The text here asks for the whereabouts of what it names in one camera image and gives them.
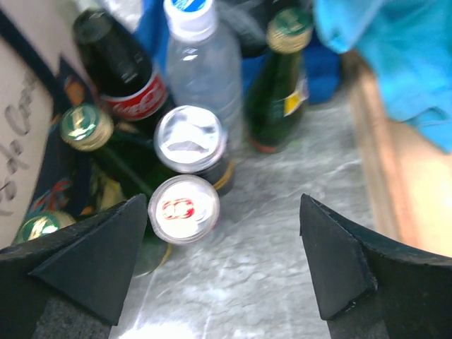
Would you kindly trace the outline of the beige canvas tote bag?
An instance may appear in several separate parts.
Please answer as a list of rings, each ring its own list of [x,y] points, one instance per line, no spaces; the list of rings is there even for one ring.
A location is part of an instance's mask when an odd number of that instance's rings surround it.
[[[73,1],[1,2],[1,245],[44,210],[87,215],[120,185],[62,141],[59,120],[97,95],[71,36]]]

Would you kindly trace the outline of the silver top can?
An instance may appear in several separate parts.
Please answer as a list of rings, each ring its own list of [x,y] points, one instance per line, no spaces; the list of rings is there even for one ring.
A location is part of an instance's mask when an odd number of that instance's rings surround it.
[[[220,196],[234,186],[234,163],[227,142],[220,120],[210,110],[192,105],[166,113],[153,139],[156,155],[164,165],[205,179]]]

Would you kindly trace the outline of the clear blue cap bottle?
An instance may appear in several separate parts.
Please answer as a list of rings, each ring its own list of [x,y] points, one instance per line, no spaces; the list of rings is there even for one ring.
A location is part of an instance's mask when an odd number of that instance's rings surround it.
[[[165,70],[177,105],[209,109],[238,150],[243,135],[242,58],[214,1],[164,1],[169,28]]]

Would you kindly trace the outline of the red cap cola bottle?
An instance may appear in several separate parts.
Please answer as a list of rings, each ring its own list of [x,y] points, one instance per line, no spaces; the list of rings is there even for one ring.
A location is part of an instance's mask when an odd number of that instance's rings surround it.
[[[174,108],[158,64],[104,9],[82,11],[72,29],[85,71],[110,111],[153,137],[159,120]]]

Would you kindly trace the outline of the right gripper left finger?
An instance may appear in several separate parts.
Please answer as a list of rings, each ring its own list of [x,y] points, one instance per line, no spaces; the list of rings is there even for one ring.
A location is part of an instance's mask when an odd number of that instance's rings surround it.
[[[147,224],[139,194],[1,250],[2,338],[108,338]]]

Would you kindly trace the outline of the red top drink can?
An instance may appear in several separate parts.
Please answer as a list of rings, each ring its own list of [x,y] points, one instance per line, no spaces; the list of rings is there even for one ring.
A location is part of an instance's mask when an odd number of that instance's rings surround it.
[[[202,240],[220,217],[217,191],[206,180],[189,174],[172,177],[150,197],[148,217],[154,233],[175,245]]]

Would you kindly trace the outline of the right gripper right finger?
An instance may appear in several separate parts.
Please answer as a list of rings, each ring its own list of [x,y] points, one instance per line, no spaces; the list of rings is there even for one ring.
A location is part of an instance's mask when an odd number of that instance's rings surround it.
[[[390,239],[307,194],[299,220],[332,338],[451,337],[451,258]]]

